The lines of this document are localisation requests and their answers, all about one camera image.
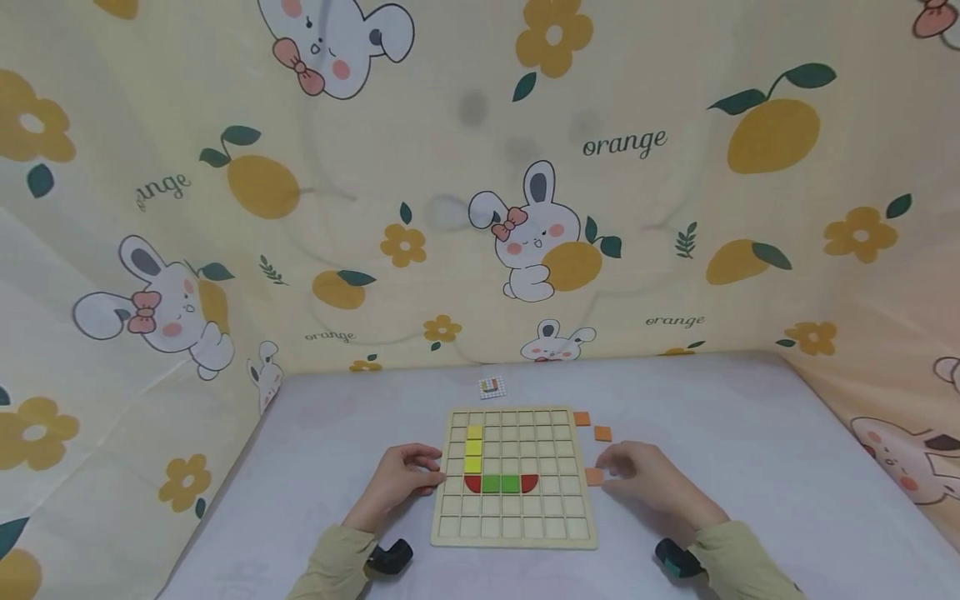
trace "cartoon bunny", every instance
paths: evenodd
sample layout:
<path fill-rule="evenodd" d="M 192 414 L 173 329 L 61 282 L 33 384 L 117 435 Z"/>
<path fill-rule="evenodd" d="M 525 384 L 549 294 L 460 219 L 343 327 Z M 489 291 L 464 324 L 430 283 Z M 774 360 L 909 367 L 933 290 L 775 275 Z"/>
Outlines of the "cartoon bunny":
<path fill-rule="evenodd" d="M 960 50 L 960 12 L 950 0 L 921 0 L 924 9 L 913 22 L 913 35 L 920 39 L 940 36 L 947 48 Z"/>
<path fill-rule="evenodd" d="M 553 319 L 544 319 L 537 325 L 537 340 L 530 342 L 520 350 L 523 358 L 537 363 L 559 360 L 577 360 L 580 358 L 580 345 L 592 342 L 597 337 L 596 329 L 581 327 L 568 338 L 560 337 L 560 323 Z"/>
<path fill-rule="evenodd" d="M 366 17 L 355 0 L 258 0 L 276 38 L 274 56 L 310 96 L 347 100 L 363 89 L 374 57 L 401 62 L 414 44 L 414 20 L 384 4 Z"/>
<path fill-rule="evenodd" d="M 247 359 L 247 371 L 250 372 L 250 379 L 253 385 L 260 391 L 260 414 L 262 415 L 271 400 L 280 390 L 280 384 L 283 383 L 283 369 L 274 362 L 274 355 L 279 352 L 276 344 L 267 340 L 260 343 L 260 360 L 262 367 L 257 367 L 253 361 Z"/>
<path fill-rule="evenodd" d="M 548 252 L 580 239 L 580 218 L 563 204 L 553 202 L 556 176 L 553 165 L 540 160 L 523 176 L 526 206 L 507 206 L 493 192 L 480 192 L 470 200 L 470 223 L 491 228 L 496 256 L 512 269 L 503 286 L 508 298 L 539 302 L 553 296 L 547 282 L 550 270 L 543 265 Z"/>
<path fill-rule="evenodd" d="M 130 298 L 95 292 L 77 300 L 77 328 L 94 340 L 111 340 L 127 330 L 161 352 L 187 350 L 203 381 L 226 369 L 233 360 L 233 342 L 204 317 L 193 273 L 179 262 L 163 262 L 147 240 L 136 235 L 120 243 L 120 262 L 147 286 Z"/>
<path fill-rule="evenodd" d="M 960 440 L 933 429 L 910 433 L 899 425 L 868 417 L 852 420 L 850 427 L 914 504 L 960 499 L 960 478 L 941 475 L 930 460 L 930 455 L 960 458 Z"/>

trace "orange square tile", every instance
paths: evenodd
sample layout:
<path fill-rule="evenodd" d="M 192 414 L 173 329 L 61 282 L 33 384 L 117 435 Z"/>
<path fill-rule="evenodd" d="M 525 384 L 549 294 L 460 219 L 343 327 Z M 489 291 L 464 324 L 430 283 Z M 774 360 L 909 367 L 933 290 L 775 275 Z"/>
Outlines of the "orange square tile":
<path fill-rule="evenodd" d="M 601 427 L 600 425 L 597 425 L 593 428 L 593 439 L 597 442 L 612 442 L 613 432 L 609 427 Z"/>
<path fill-rule="evenodd" d="M 591 487 L 603 484 L 603 471 L 599 468 L 587 468 L 587 485 Z"/>

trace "beige sleeve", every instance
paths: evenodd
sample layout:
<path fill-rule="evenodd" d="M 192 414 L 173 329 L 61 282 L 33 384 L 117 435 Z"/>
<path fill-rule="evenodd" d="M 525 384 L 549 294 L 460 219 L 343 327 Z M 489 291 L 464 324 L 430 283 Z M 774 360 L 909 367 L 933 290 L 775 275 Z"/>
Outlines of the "beige sleeve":
<path fill-rule="evenodd" d="M 356 600 L 367 584 L 364 565 L 375 547 L 373 534 L 330 527 L 320 536 L 287 600 Z"/>
<path fill-rule="evenodd" d="M 742 521 L 730 521 L 698 532 L 689 550 L 707 570 L 710 588 L 721 600 L 806 598 Z"/>

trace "wooden grid board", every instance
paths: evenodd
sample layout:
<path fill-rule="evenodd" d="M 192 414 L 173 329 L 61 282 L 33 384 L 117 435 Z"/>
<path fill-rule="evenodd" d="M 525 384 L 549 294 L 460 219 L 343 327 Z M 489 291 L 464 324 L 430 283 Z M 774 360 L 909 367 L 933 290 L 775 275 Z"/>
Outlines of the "wooden grid board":
<path fill-rule="evenodd" d="M 447 418 L 443 469 L 433 545 L 596 549 L 569 407 L 454 409 Z"/>

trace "yellow square tile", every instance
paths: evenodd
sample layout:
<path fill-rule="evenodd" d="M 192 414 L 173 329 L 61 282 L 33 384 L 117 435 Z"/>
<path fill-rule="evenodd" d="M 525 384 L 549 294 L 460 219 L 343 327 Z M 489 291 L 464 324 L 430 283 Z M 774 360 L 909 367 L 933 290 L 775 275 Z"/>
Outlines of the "yellow square tile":
<path fill-rule="evenodd" d="M 483 459 L 479 456 L 467 456 L 464 459 L 464 473 L 475 475 L 483 470 Z"/>

